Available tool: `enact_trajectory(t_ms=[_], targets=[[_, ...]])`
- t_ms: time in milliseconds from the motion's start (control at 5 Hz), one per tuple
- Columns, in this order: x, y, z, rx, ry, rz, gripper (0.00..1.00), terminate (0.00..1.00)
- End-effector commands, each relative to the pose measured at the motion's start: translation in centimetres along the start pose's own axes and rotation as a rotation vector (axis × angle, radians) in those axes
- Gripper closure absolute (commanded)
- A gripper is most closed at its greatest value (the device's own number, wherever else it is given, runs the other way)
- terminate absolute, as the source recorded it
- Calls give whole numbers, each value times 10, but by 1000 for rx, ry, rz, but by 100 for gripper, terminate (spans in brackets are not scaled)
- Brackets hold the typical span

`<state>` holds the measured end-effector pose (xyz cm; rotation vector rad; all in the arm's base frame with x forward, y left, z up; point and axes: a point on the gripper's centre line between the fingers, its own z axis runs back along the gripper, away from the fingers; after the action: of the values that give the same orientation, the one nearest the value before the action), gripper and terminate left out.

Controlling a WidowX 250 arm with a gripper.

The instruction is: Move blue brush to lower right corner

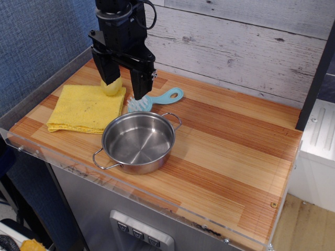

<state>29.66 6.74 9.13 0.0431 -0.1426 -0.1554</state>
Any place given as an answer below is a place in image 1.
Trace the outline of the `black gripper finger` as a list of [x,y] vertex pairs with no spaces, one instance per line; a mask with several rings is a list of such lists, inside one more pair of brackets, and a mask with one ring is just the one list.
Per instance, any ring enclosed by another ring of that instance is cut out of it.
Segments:
[[100,76],[106,85],[110,85],[120,77],[119,65],[110,54],[101,53],[97,49],[92,48],[92,55]]
[[152,91],[152,73],[132,69],[130,77],[135,100],[141,100],[147,93]]

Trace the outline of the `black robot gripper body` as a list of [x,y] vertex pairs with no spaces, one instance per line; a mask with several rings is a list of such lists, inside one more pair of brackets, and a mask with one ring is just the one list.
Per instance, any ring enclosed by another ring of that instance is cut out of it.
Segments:
[[155,56],[145,46],[147,27],[143,7],[126,7],[116,13],[95,9],[99,30],[91,30],[88,36],[93,48],[110,54],[118,65],[130,71],[137,69],[154,75]]

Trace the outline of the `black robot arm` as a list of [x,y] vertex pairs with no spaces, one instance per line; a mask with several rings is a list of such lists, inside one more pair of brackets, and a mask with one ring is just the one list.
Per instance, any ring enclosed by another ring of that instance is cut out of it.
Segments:
[[146,47],[145,5],[150,1],[96,1],[98,30],[91,30],[92,55],[102,80],[110,85],[120,77],[119,68],[130,71],[133,95],[142,99],[152,90],[155,56]]

